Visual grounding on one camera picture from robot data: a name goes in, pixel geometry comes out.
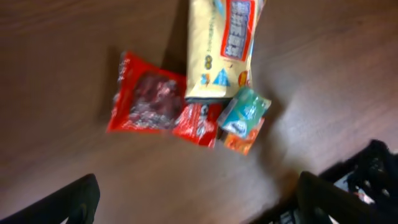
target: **blue triangle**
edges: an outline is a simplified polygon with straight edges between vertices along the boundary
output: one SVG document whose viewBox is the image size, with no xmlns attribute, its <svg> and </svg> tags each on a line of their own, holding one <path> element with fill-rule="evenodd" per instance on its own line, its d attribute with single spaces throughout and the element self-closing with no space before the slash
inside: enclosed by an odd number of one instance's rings
<svg viewBox="0 0 398 224">
<path fill-rule="evenodd" d="M 217 78 L 214 80 L 213 84 L 215 85 L 222 85 L 222 86 L 230 86 L 228 81 L 228 74 L 226 73 L 225 69 L 222 69 Z"/>
</svg>

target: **teal packet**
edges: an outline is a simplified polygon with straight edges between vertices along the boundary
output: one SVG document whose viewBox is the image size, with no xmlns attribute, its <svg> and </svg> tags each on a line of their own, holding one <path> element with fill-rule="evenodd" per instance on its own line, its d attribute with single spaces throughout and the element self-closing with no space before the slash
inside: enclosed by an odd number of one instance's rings
<svg viewBox="0 0 398 224">
<path fill-rule="evenodd" d="M 217 119 L 218 126 L 244 139 L 270 105 L 271 100 L 259 96 L 246 86 L 242 87 Z"/>
</svg>

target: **red candy wrapper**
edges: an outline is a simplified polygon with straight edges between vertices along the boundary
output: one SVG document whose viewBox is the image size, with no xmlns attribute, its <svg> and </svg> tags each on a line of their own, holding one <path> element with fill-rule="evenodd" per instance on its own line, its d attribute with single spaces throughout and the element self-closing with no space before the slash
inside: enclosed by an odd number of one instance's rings
<svg viewBox="0 0 398 224">
<path fill-rule="evenodd" d="M 221 105 L 186 105 L 185 77 L 145 63 L 130 52 L 122 54 L 119 93 L 114 98 L 110 131 L 174 135 L 213 147 Z"/>
</svg>

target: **food package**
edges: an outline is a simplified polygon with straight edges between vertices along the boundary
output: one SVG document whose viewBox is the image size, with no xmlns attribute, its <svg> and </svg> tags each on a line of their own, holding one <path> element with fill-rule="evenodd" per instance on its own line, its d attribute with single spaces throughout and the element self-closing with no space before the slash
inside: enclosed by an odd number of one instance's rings
<svg viewBox="0 0 398 224">
<path fill-rule="evenodd" d="M 224 132 L 223 136 L 221 137 L 224 142 L 224 146 L 228 149 L 247 155 L 251 146 L 254 143 L 254 140 L 256 140 L 263 123 L 264 118 L 261 118 L 258 124 L 255 125 L 254 128 L 252 128 L 252 130 L 245 138 L 240 138 L 239 136 L 229 132 Z"/>
<path fill-rule="evenodd" d="M 119 65 L 110 131 L 159 133 L 168 130 L 195 144 L 213 147 L 221 105 L 187 105 L 185 77 L 161 70 L 130 52 Z"/>
<path fill-rule="evenodd" d="M 260 122 L 271 101 L 243 87 L 229 102 L 217 120 L 221 129 L 245 139 Z"/>
<path fill-rule="evenodd" d="M 187 102 L 226 101 L 251 85 L 254 30 L 264 0 L 190 0 Z"/>
</svg>

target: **yellow package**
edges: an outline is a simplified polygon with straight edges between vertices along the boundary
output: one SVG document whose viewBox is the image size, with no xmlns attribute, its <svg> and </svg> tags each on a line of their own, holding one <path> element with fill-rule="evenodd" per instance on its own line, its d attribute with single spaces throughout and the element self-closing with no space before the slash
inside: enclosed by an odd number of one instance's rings
<svg viewBox="0 0 398 224">
<path fill-rule="evenodd" d="M 188 102 L 223 101 L 250 86 L 254 30 L 264 0 L 190 0 Z"/>
</svg>

